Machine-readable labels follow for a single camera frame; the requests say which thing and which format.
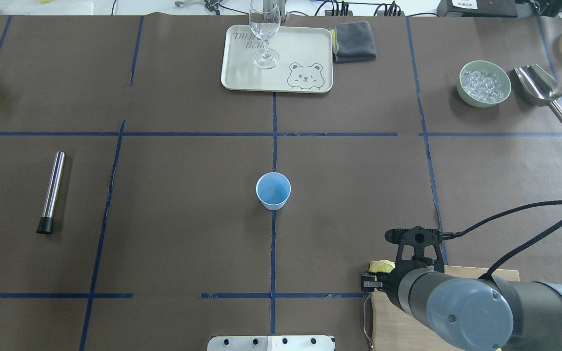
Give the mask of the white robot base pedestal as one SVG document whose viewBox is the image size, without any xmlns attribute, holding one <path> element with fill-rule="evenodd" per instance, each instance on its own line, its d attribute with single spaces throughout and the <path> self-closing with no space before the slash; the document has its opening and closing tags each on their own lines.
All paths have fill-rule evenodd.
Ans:
<svg viewBox="0 0 562 351">
<path fill-rule="evenodd" d="M 208 351 L 335 351 L 334 337 L 328 335 L 217 336 Z"/>
</svg>

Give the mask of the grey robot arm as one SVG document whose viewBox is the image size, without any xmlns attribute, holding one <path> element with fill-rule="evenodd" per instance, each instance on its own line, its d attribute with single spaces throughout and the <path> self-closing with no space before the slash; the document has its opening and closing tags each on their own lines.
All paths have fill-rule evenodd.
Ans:
<svg viewBox="0 0 562 351">
<path fill-rule="evenodd" d="M 562 351 L 562 284 L 488 280 L 477 268 L 415 269 L 389 294 L 384 276 L 364 273 L 375 351 Z"/>
</svg>

